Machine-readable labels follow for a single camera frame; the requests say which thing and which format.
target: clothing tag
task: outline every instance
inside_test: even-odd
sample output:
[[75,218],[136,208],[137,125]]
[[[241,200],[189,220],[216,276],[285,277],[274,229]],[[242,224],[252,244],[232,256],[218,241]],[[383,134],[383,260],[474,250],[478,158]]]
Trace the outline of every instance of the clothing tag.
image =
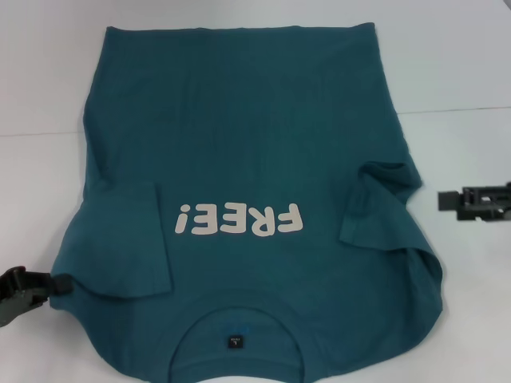
[[231,335],[228,342],[229,349],[242,349],[243,348],[243,335]]

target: fabric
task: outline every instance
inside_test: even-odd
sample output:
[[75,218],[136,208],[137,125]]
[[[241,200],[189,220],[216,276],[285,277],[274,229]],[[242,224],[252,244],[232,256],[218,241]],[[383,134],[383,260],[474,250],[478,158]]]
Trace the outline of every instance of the fabric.
[[108,28],[52,306],[120,372],[308,383],[416,346],[442,270],[373,24]]

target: t-shirt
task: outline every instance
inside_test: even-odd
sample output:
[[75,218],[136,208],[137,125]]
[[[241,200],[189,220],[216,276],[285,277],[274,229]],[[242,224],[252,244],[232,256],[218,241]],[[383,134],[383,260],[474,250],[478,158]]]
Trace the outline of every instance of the t-shirt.
[[373,24],[108,28],[51,299],[153,383],[308,383],[416,346],[442,270]]

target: background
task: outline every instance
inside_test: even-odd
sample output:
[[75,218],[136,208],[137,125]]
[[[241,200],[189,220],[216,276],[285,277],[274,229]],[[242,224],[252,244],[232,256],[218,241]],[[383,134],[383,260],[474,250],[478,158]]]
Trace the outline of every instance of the background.
[[[511,181],[511,10],[502,0],[0,0],[0,271],[48,272],[77,210],[81,114],[106,26],[363,22],[376,23],[394,106],[424,179],[409,209],[444,267],[446,309],[419,347],[325,382],[510,382],[511,223],[462,223],[437,211],[438,191]],[[0,329],[0,377],[135,381],[101,360],[73,317],[48,305]]]

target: white lettering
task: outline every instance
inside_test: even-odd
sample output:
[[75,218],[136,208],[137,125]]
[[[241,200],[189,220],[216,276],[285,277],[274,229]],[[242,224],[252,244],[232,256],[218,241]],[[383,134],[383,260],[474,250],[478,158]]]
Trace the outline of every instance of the white lettering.
[[196,215],[193,219],[196,223],[206,223],[206,227],[194,227],[192,234],[209,235],[218,231],[216,222],[216,205],[213,203],[199,203],[195,206],[197,211],[206,211],[205,215]]
[[181,206],[182,213],[179,214],[179,217],[177,218],[176,222],[176,233],[181,234],[184,232],[184,229],[186,228],[186,223],[188,222],[188,215],[185,213],[188,213],[190,211],[190,205],[183,205]]
[[300,231],[303,229],[302,217],[296,203],[289,205],[289,212],[279,214],[279,221],[291,221],[291,223],[282,223],[278,229],[281,233],[289,233],[291,231]]
[[[259,237],[268,237],[275,234],[275,216],[271,207],[264,208],[264,215],[253,207],[248,209],[248,212],[255,218],[252,224],[252,232]],[[262,231],[261,227],[266,226],[266,231]]]
[[227,202],[225,203],[226,209],[236,210],[236,213],[224,214],[224,221],[236,222],[235,225],[223,224],[220,226],[220,231],[232,234],[240,234],[247,231],[247,204]]

